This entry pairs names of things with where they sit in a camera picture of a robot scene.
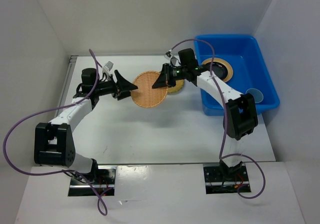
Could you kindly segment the bamboo pattern round plate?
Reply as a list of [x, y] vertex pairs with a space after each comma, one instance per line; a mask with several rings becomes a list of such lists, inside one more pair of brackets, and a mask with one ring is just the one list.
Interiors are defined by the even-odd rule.
[[184, 85], [185, 85], [185, 80], [184, 79], [177, 80], [175, 82], [175, 86], [169, 87], [167, 89], [167, 94], [168, 95], [178, 94], [179, 92], [182, 91], [182, 89], [184, 88]]

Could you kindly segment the light brown woven plate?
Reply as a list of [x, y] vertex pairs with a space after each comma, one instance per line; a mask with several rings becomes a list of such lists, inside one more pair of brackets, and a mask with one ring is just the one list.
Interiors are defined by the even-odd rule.
[[160, 73], [157, 71], [145, 71], [139, 74], [133, 81], [138, 89], [130, 92], [133, 102], [142, 108], [154, 108], [161, 104], [168, 94], [167, 87], [152, 88]]

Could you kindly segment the black round plate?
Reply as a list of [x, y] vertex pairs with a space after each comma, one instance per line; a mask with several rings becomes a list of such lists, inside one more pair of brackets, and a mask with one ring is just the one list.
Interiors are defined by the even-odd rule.
[[224, 80], [228, 76], [227, 68], [223, 64], [221, 64], [220, 62], [214, 61], [212, 63], [212, 71], [221, 80]]

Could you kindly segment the beige round plate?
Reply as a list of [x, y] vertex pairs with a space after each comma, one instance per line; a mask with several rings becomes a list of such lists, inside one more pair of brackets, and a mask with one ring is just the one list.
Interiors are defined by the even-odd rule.
[[227, 70], [228, 70], [228, 75], [227, 75], [227, 77], [224, 79], [224, 80], [222, 80], [223, 82], [228, 82], [228, 81], [230, 81], [231, 80], [231, 78], [233, 77], [233, 74], [234, 74], [234, 71], [233, 71], [233, 68], [232, 68], [232, 66], [226, 61], [226, 60], [224, 60], [224, 59], [221, 59], [221, 58], [218, 58], [218, 57], [215, 57], [214, 59], [213, 59], [213, 62], [219, 62], [219, 63], [221, 63], [221, 64], [223, 64], [226, 68], [227, 68]]

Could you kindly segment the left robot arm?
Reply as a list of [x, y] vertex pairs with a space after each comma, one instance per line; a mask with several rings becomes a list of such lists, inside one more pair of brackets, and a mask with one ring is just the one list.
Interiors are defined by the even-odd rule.
[[34, 162], [72, 170], [78, 179], [83, 178], [88, 184], [96, 183], [100, 177], [98, 163], [76, 152], [73, 131], [94, 110], [101, 96], [112, 95], [120, 101], [137, 88], [117, 70], [107, 74], [106, 80], [100, 80], [95, 68], [83, 69], [72, 106], [50, 122], [41, 122], [35, 127]]

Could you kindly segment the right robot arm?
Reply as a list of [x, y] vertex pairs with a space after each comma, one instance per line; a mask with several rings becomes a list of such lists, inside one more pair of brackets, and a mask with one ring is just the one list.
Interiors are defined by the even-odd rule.
[[178, 52], [175, 58], [170, 51], [165, 56], [169, 63], [162, 65], [159, 77], [152, 85], [153, 89], [171, 88], [178, 80], [187, 80], [207, 92], [223, 108], [223, 137], [219, 153], [219, 175], [224, 181], [236, 176], [242, 161], [226, 161], [223, 150], [227, 137], [239, 141], [251, 134], [258, 125], [258, 115], [254, 97], [243, 94], [221, 80], [213, 71], [213, 64], [199, 65], [191, 48]]

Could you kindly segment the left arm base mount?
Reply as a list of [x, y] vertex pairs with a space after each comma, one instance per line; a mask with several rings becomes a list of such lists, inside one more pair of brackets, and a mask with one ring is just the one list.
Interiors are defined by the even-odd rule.
[[[101, 196], [115, 195], [117, 167], [115, 165], [99, 165], [97, 177], [93, 179], [89, 174], [84, 176], [90, 181], [95, 191]], [[90, 185], [78, 174], [68, 174], [70, 177], [68, 196], [89, 197], [95, 196]]]

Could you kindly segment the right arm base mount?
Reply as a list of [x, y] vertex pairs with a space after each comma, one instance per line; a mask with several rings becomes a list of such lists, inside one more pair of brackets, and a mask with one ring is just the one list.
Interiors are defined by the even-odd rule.
[[236, 173], [223, 177], [218, 165], [207, 165], [203, 167], [203, 175], [207, 195], [237, 193], [239, 187], [240, 193], [251, 192], [247, 168], [245, 166], [242, 166]]

